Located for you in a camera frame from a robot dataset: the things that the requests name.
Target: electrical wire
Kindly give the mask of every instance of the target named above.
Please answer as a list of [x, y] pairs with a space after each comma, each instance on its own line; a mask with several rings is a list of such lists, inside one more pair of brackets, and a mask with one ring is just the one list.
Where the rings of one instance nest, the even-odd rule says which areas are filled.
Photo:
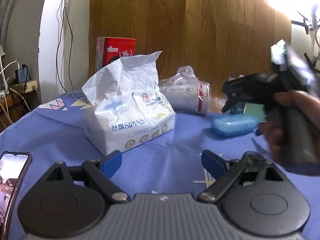
[[64, 12], [66, 13], [66, 17], [67, 17], [67, 20], [68, 20], [68, 25], [69, 25], [69, 29], [70, 29], [70, 33], [71, 33], [71, 46], [70, 46], [70, 54], [69, 54], [68, 75], [69, 75], [71, 88], [72, 88], [72, 91], [73, 91], [73, 85], [72, 85], [71, 76], [70, 76], [70, 61], [71, 61], [71, 52], [72, 52], [72, 43], [73, 43], [73, 33], [72, 33], [72, 29], [71, 29], [71, 25], [70, 25], [70, 21], [69, 21], [69, 17], [68, 17], [66, 5], [67, 5], [67, 0], [64, 0]]
[[10, 87], [9, 87], [9, 91], [11, 91], [11, 92], [15, 93], [16, 95], [18, 95], [19, 97], [21, 97], [22, 100], [24, 100], [24, 103], [25, 103], [27, 109], [31, 112], [31, 109], [30, 109], [28, 103], [26, 102], [26, 100], [24, 99], [24, 97], [23, 97], [19, 92], [17, 92], [16, 90], [14, 90], [14, 89], [12, 89], [12, 88], [10, 88]]
[[[57, 16], [56, 19], [58, 21], [58, 40], [59, 40], [59, 38], [61, 36], [60, 35], [60, 21], [59, 21], [59, 18], [58, 18], [59, 11], [60, 11], [60, 19], [61, 19], [61, 22], [63, 24], [62, 2], [63, 2], [63, 0], [61, 0], [61, 2], [60, 2], [60, 5], [59, 5], [58, 10], [57, 10], [57, 14], [56, 14], [56, 16]], [[59, 79], [59, 82], [60, 82], [59, 72], [58, 72], [58, 55], [56, 55], [56, 84], [57, 84], [57, 89], [58, 89], [58, 83], [57, 83], [58, 80], [57, 79]]]
[[8, 109], [8, 103], [7, 103], [7, 98], [6, 96], [4, 95], [4, 101], [5, 101], [5, 107], [7, 108], [7, 118], [8, 118], [8, 121], [9, 123], [13, 124], [12, 120], [10, 119], [10, 116], [9, 116], [9, 109]]
[[36, 98], [38, 99], [38, 105], [40, 105], [39, 92], [38, 92], [38, 90], [37, 90], [35, 85], [32, 86], [32, 90], [34, 90], [36, 92]]
[[7, 116], [7, 119], [8, 119], [8, 121], [9, 121], [9, 123], [10, 123], [10, 124], [13, 124], [13, 122], [11, 121], [11, 119], [10, 119], [10, 117], [8, 116], [7, 112], [5, 111], [2, 103], [0, 103], [0, 106], [1, 106], [2, 110], [4, 111], [5, 115]]
[[0, 121], [2, 123], [2, 129], [4, 130], [5, 128], [7, 128], [7, 126], [4, 124], [4, 122], [2, 121], [2, 119], [0, 118]]
[[59, 83], [61, 85], [61, 87], [63, 88], [63, 90], [65, 92], [67, 92], [67, 90], [64, 88], [64, 86], [62, 85], [61, 83], [61, 80], [60, 80], [60, 77], [59, 77], [59, 70], [58, 70], [58, 51], [59, 51], [59, 47], [60, 47], [60, 44], [61, 44], [61, 39], [62, 39], [62, 30], [63, 30], [63, 23], [64, 23], [64, 13], [62, 14], [62, 24], [61, 24], [61, 32], [60, 32], [60, 38], [59, 38], [59, 42], [58, 42], [58, 47], [57, 47], [57, 53], [56, 53], [56, 73], [57, 73], [57, 76], [58, 76], [58, 80], [59, 80]]
[[10, 62], [7, 66], [5, 66], [5, 67], [3, 68], [3, 70], [0, 71], [0, 75], [2, 74], [2, 72], [3, 72], [7, 67], [9, 67], [11, 64], [13, 64], [13, 63], [15, 63], [15, 62], [17, 62], [17, 59], [16, 59], [15, 61], [13, 61], [13, 62]]
[[28, 80], [28, 74], [29, 74], [29, 68], [27, 67], [27, 75], [26, 75], [26, 82], [25, 82], [25, 84], [24, 84], [24, 93], [23, 93], [23, 95], [25, 95], [26, 94], [26, 91], [27, 91], [27, 80]]
[[2, 129], [2, 131], [4, 131], [4, 127], [2, 125], [0, 125], [0, 128]]
[[21, 107], [21, 109], [23, 110], [23, 112], [25, 114], [27, 114], [27, 111], [22, 107], [22, 105], [19, 103], [19, 101], [13, 96], [13, 94], [10, 93], [10, 96], [12, 97], [12, 99]]

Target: power outlet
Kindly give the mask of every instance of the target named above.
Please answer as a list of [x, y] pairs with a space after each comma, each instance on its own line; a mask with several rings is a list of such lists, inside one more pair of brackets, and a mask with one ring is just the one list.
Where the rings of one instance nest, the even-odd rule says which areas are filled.
[[24, 94], [24, 92], [26, 93], [31, 92], [34, 88], [38, 89], [38, 82], [36, 80], [27, 81], [26, 88], [25, 88], [25, 83], [12, 84], [10, 87], [16, 90], [17, 92], [19, 92], [20, 94]]

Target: white tissue paper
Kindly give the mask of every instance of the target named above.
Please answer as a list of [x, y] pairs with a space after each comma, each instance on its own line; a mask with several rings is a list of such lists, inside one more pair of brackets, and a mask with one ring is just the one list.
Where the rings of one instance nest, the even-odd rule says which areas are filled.
[[119, 58], [82, 87], [94, 105], [84, 109], [84, 134], [104, 155], [124, 152], [173, 129], [175, 112], [158, 87], [160, 54]]

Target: power strip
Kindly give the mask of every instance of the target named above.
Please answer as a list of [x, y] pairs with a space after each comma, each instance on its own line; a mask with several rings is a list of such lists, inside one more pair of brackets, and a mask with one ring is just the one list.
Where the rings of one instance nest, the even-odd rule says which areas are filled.
[[3, 98], [7, 94], [9, 94], [9, 91], [7, 91], [7, 93], [6, 93], [5, 90], [0, 90], [0, 98]]
[[24, 94], [24, 92], [29, 93], [32, 90], [38, 89], [38, 82], [36, 80], [27, 81], [27, 87], [25, 88], [25, 83], [21, 84], [12, 84], [10, 86], [12, 89], [16, 90], [20, 94]]

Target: wooden board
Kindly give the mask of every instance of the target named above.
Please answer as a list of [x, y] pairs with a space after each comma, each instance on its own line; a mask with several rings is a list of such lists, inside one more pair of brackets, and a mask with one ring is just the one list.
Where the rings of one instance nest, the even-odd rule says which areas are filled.
[[[17, 95], [13, 95], [13, 96], [18, 102], [21, 102], [20, 97], [18, 97]], [[23, 116], [23, 111], [21, 107], [16, 103], [16, 101], [12, 99], [11, 95], [7, 95], [6, 100], [7, 100], [8, 109], [9, 109], [9, 117], [13, 122], [16, 122]], [[6, 109], [4, 97], [0, 98], [0, 104], [4, 107], [4, 109]], [[8, 127], [10, 125], [7, 119], [7, 116], [5, 115], [2, 108], [0, 108], [0, 118], [5, 124], [5, 126]], [[2, 131], [2, 128], [1, 128], [2, 126], [3, 126], [2, 122], [0, 121], [0, 132]]]
[[162, 50], [159, 79], [191, 65], [211, 84], [211, 110], [219, 112], [223, 83], [268, 72], [270, 46], [291, 42], [291, 22], [266, 0], [91, 0], [88, 77], [99, 36], [136, 38], [136, 54]]

